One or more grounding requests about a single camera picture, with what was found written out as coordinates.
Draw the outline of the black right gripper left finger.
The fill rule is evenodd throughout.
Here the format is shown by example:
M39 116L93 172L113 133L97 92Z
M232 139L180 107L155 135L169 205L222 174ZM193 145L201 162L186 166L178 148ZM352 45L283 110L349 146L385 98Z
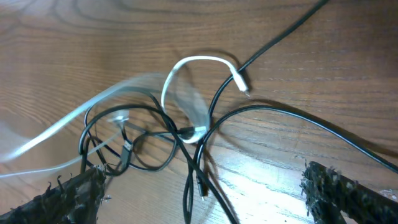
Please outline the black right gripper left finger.
M105 180L104 167L94 166L1 215L1 224L95 224L104 198Z

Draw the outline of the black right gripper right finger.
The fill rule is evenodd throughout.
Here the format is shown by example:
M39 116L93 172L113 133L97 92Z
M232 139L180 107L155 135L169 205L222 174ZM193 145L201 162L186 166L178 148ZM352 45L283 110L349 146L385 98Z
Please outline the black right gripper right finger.
M300 187L315 223L397 223L397 202L315 161L303 172Z

